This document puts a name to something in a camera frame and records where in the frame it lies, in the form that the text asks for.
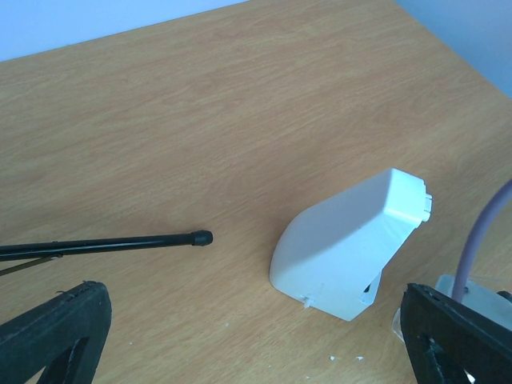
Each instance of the black rod tip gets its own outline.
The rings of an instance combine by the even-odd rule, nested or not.
[[[198,230],[192,232],[192,235],[194,236],[193,246],[207,246],[214,241],[214,234],[208,230]]]

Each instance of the black rod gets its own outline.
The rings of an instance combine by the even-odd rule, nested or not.
[[[214,240],[208,230],[191,234],[164,234],[161,236],[141,236],[137,238],[104,238],[79,240],[74,242],[42,242],[16,246],[0,246],[0,262],[47,258],[67,254],[95,254],[118,250],[140,250],[164,246],[207,246]]]

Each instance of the gray cable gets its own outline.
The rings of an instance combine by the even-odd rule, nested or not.
[[[467,237],[466,244],[464,245],[461,259],[458,262],[457,273],[455,274],[454,289],[451,297],[456,302],[462,301],[464,288],[470,276],[471,267],[487,229],[510,199],[512,199],[512,180],[509,180],[508,183],[493,196],[474,223]]]

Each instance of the wood grain surface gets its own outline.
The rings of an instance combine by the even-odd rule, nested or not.
[[[214,232],[0,278],[1,322],[107,285],[96,383],[413,382],[402,292],[454,272],[512,174],[510,100],[391,0],[253,0],[4,62],[0,118],[0,243]],[[376,303],[348,323],[276,291],[288,222],[392,166],[434,208]],[[510,277],[510,228],[508,208],[474,274]]]

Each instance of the white plastic housing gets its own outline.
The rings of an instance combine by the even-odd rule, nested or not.
[[[274,251],[270,282],[305,307],[350,321],[373,304],[382,269],[431,207],[423,180],[382,172],[292,220]]]
[[[455,277],[444,274],[439,278],[435,289],[451,297],[454,282]],[[500,326],[512,330],[512,310],[510,302],[506,298],[471,280],[467,281],[466,287],[467,292],[462,296],[462,304]]]

